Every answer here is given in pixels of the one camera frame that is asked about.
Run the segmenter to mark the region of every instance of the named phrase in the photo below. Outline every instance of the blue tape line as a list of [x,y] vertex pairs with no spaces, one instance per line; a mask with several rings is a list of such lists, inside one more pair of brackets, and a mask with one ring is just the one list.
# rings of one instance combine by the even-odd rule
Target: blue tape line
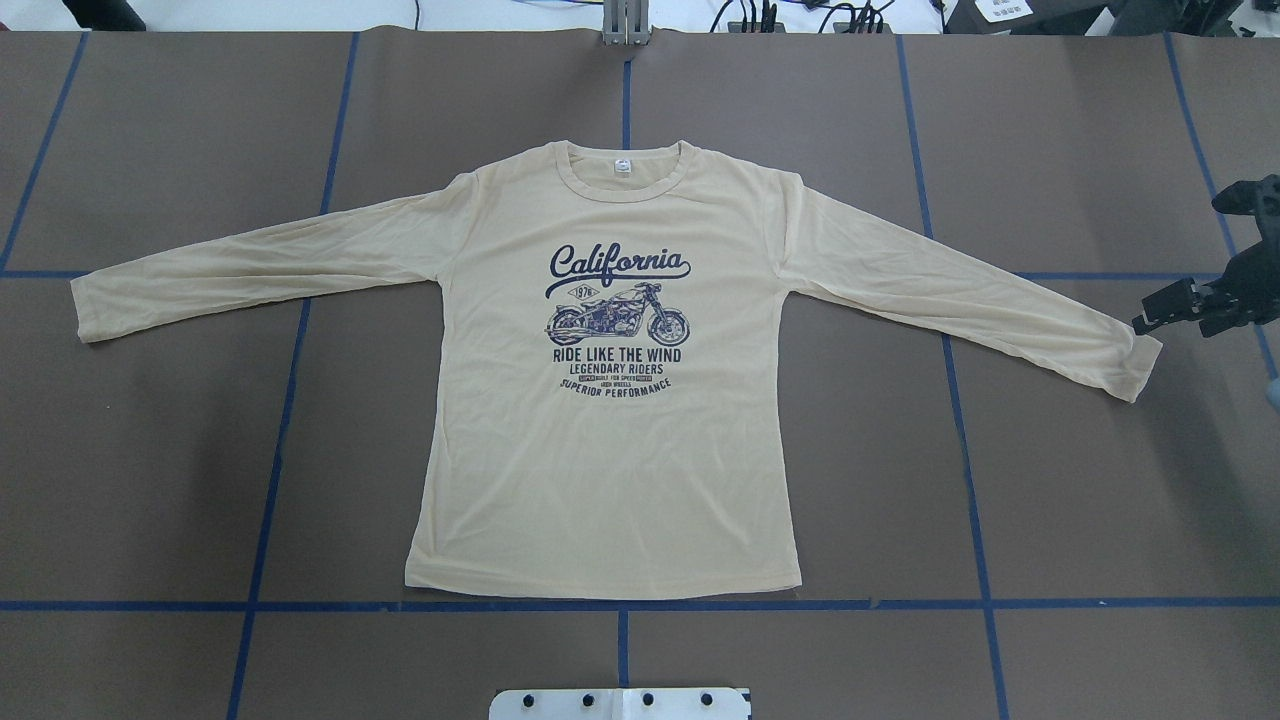
[[1000,638],[996,634],[996,614],[991,605],[991,579],[987,573],[987,551],[982,541],[982,516],[978,512],[978,491],[973,484],[973,465],[969,460],[969,437],[964,425],[964,409],[960,406],[960,384],[956,380],[955,355],[951,351],[951,336],[942,336],[942,355],[947,366],[947,388],[951,392],[951,415],[960,436],[960,456],[964,461],[964,484],[969,493],[969,532],[973,537],[973,559],[978,566],[978,591],[982,593],[983,619],[987,625],[987,652],[991,655],[991,676],[995,682],[996,706],[1001,720],[1009,720],[1009,697],[1005,693],[1005,670],[1000,659]]
[[622,149],[631,150],[631,60],[622,63]]
[[248,601],[257,602],[262,587],[262,569],[266,565],[266,547],[271,538],[271,520],[275,514],[275,497],[280,489],[280,473],[284,469],[284,443],[293,419],[293,397],[298,387],[298,359],[302,356],[302,342],[307,336],[307,323],[311,319],[311,299],[302,301],[298,314],[298,331],[293,338],[293,357],[289,360],[289,380],[284,388],[284,410],[280,413],[280,428],[275,434],[275,454],[271,456],[271,480],[266,487],[266,505],[262,509],[262,527],[257,534],[257,553],[253,559],[253,579],[248,587]]
[[[1213,182],[1213,176],[1208,172],[1208,160],[1204,159],[1204,150],[1199,143],[1199,133],[1196,132],[1196,122],[1192,119],[1192,108],[1187,102],[1187,90],[1183,87],[1183,73],[1178,69],[1178,55],[1174,53],[1174,36],[1167,31],[1165,32],[1165,54],[1169,55],[1169,69],[1174,73],[1174,90],[1178,91],[1178,104],[1183,108],[1183,122],[1187,123],[1187,135],[1192,138],[1192,150],[1196,151],[1196,161],[1199,163],[1201,176],[1204,177],[1204,187],[1208,188],[1208,196],[1213,197],[1217,195],[1217,183]],[[1226,251],[1235,256],[1235,240],[1231,238],[1231,228],[1226,224],[1226,215],[1216,213],[1217,227],[1222,231],[1222,240],[1226,241]]]
[[920,218],[924,220],[924,234],[933,238],[933,214],[929,211],[929,195],[924,190],[924,163],[920,161],[920,137],[915,129],[915,108],[911,105],[911,78],[906,72],[906,47],[902,36],[895,35],[897,42],[897,74],[902,78],[902,102],[906,105],[906,135],[911,141],[911,161],[915,163],[915,195],[920,201]]
[[[360,47],[360,33],[351,33],[351,47],[347,51],[347,72],[342,81],[342,99],[338,101],[338,118],[333,131],[333,146],[329,150],[329,168],[325,173],[324,195],[320,197],[320,214],[329,211],[333,197],[333,179],[338,172],[338,155],[342,151],[342,129],[347,120],[347,104],[351,99],[351,78],[356,67],[356,50]],[[275,436],[275,454],[271,457],[271,479],[266,488],[266,503],[262,509],[262,527],[257,534],[257,552],[253,557],[253,577],[250,580],[248,603],[244,612],[244,626],[241,630],[241,647],[236,659],[236,675],[232,680],[232,696],[227,703],[227,720],[236,720],[239,712],[239,698],[244,689],[244,671],[248,667],[248,652],[253,642],[253,618],[262,587],[262,570],[266,566],[266,548],[271,538],[271,519],[275,514],[275,498],[280,488],[280,473],[284,469],[284,443],[289,434],[289,421],[293,416],[293,397],[298,384],[298,359],[302,356],[302,343],[307,336],[307,323],[311,319],[311,299],[302,301],[298,314],[298,332],[293,338],[293,356],[289,360],[289,380],[284,388],[284,407],[280,411],[280,428]]]
[[246,602],[3,600],[0,612],[243,612]]
[[1123,610],[1128,607],[1280,607],[1280,597],[1068,597],[993,600],[997,610]]
[[631,687],[631,616],[618,610],[618,687]]
[[1179,281],[1192,277],[1215,277],[1211,273],[1014,273],[1028,281]]
[[296,614],[484,614],[484,612],[909,612],[995,610],[1108,610],[1125,607],[1280,607],[1280,596],[1222,597],[1047,597],[937,600],[566,600],[424,602],[200,602],[5,600],[0,612],[296,612]]
[[10,279],[70,279],[90,274],[90,270],[4,270],[0,278]]
[[244,689],[244,670],[248,669],[248,646],[253,639],[253,611],[244,614],[244,624],[241,626],[241,648],[236,653],[236,675],[232,680],[232,698],[227,702],[227,720],[236,720],[239,714],[241,692]]
[[1267,365],[1267,375],[1271,379],[1276,379],[1276,359],[1271,355],[1271,342],[1267,341],[1267,334],[1262,332],[1262,325],[1253,325],[1254,334],[1258,336],[1258,347],[1262,348],[1262,361]]
[[[902,104],[906,111],[906,131],[911,141],[911,161],[915,165],[915,192],[920,201],[920,218],[924,222],[924,234],[933,237],[933,215],[929,211],[929,193],[924,183],[924,163],[920,159],[920,137],[915,127],[915,108],[911,104],[911,78],[908,72],[906,45],[902,36],[893,36],[897,45],[897,73],[902,81]],[[1000,660],[1000,638],[996,635],[996,614],[991,609],[991,583],[987,577],[987,553],[982,542],[982,520],[978,515],[978,493],[973,486],[973,466],[969,462],[969,438],[964,428],[964,410],[960,406],[960,387],[956,383],[955,357],[951,354],[951,336],[942,336],[942,356],[947,369],[947,387],[951,392],[951,414],[960,438],[960,455],[964,460],[964,482],[969,493],[969,530],[973,539],[973,557],[978,569],[978,589],[982,593],[982,614],[987,626],[987,651],[991,656],[991,676],[996,692],[996,707],[1001,720],[1009,720],[1009,698],[1005,694],[1005,670]]]
[[360,47],[360,33],[351,33],[351,49],[347,51],[347,74],[342,81],[342,100],[338,101],[337,129],[333,131],[333,147],[329,150],[329,170],[324,178],[324,200],[320,201],[320,214],[329,211],[329,199],[333,196],[333,178],[338,174],[338,151],[342,149],[342,128],[347,124],[347,101],[351,99],[351,74],[356,69],[356,49]]
[[36,152],[36,161],[31,165],[31,174],[27,176],[27,187],[22,191],[22,199],[18,200],[18,209],[13,215],[13,224],[9,225],[9,236],[5,238],[4,249],[0,250],[0,272],[5,269],[9,264],[9,256],[13,255],[13,246],[18,241],[18,229],[22,228],[22,218],[27,214],[27,202],[31,201],[31,193],[36,190],[36,179],[40,177],[40,168],[45,164],[45,155],[49,152],[49,143],[54,138],[54,128],[58,127],[58,118],[63,114],[63,106],[67,105],[67,95],[72,91],[72,81],[76,78],[76,70],[79,68],[81,58],[84,56],[84,46],[88,44],[87,32],[81,33],[79,42],[76,45],[76,54],[72,55],[72,67],[67,69],[67,78],[63,79],[63,90],[58,94],[58,102],[54,105],[54,114],[49,117],[49,127],[45,128],[45,137],[40,141],[40,150]]

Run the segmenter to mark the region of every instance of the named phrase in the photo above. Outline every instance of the shirt sleeve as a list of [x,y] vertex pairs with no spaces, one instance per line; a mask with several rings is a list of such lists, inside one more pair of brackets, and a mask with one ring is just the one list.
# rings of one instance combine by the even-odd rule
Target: shirt sleeve
[[787,290],[1024,357],[1133,402],[1160,341],[1030,281],[782,179]]
[[466,242],[474,173],[448,187],[150,255],[72,281],[79,337],[97,342],[264,302],[435,281]]

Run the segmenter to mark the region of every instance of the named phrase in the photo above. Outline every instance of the long-sleeve t-shirt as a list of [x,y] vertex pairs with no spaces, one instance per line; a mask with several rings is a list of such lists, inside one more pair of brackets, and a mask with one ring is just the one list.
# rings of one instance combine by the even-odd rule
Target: long-sleeve t-shirt
[[1161,347],[794,173],[687,142],[552,142],[435,192],[169,250],[72,290],[96,342],[420,281],[442,287],[444,337],[404,582],[472,594],[800,584],[777,413],[792,291],[1130,402]]

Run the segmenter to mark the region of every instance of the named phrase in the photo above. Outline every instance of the white metal bracket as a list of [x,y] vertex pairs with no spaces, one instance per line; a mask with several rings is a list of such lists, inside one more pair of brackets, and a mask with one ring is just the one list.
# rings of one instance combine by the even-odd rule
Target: white metal bracket
[[605,45],[649,45],[649,0],[604,0]]
[[489,720],[751,720],[740,688],[503,691]]

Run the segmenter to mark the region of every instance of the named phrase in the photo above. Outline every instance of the robotic arm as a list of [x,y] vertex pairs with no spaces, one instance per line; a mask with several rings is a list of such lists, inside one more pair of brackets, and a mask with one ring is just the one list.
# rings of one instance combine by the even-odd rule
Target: robotic arm
[[[1213,337],[1249,323],[1262,325],[1280,318],[1280,176],[1239,181],[1213,199],[1213,209],[1228,215],[1253,215],[1262,240],[1226,264],[1222,277],[1198,284],[1183,278],[1142,300],[1133,331],[1151,331],[1181,320],[1198,322],[1201,336]],[[1280,379],[1267,389],[1280,410]]]

